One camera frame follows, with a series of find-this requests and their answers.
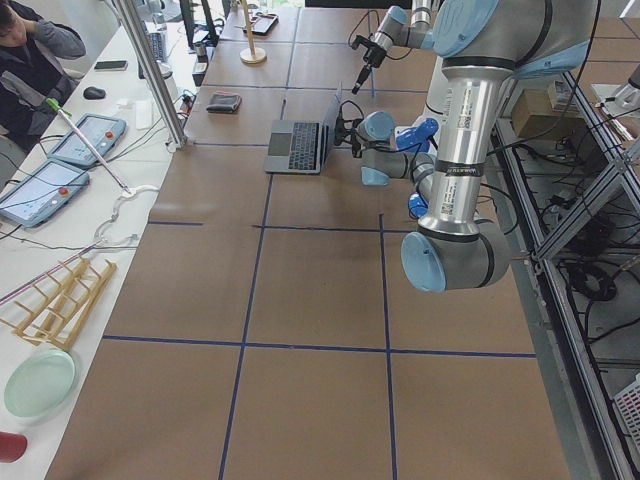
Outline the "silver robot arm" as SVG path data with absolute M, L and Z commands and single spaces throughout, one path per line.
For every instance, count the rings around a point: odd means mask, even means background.
M 364 46 L 364 66 L 360 71 L 352 93 L 357 94 L 373 69 L 380 67 L 393 46 L 409 49 L 433 48 L 433 23 L 443 1 L 413 1 L 411 15 L 400 6 L 391 6 L 377 30 L 369 37 L 357 35 L 350 43 L 353 50 Z
M 578 67 L 596 18 L 593 1 L 416 1 L 410 10 L 391 7 L 374 34 L 355 39 L 366 47 L 362 77 L 394 46 L 431 50 L 442 62 L 446 85 L 435 155 L 427 151 L 428 135 L 417 129 L 391 149 L 395 123 L 382 111 L 352 127 L 338 123 L 333 137 L 361 158 L 365 184 L 407 179 L 424 198 L 426 211 L 401 248 L 416 289 L 482 288 L 505 274 L 505 235 L 476 211 L 500 89 L 511 78 Z

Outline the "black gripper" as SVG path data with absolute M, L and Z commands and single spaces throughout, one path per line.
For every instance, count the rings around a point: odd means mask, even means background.
M 375 41 L 361 35 L 357 35 L 356 38 L 350 42 L 350 46 L 353 50 L 357 50 L 360 46 L 366 48 L 363 56 L 365 65 L 358 74 L 354 86 L 351 89 L 351 93 L 357 95 L 371 74 L 371 66 L 380 66 L 386 58 L 386 50 Z
M 361 157 L 361 143 L 357 138 L 357 127 L 360 123 L 360 119 L 346 120 L 341 113 L 335 121 L 333 145 L 349 144 L 354 158 Z

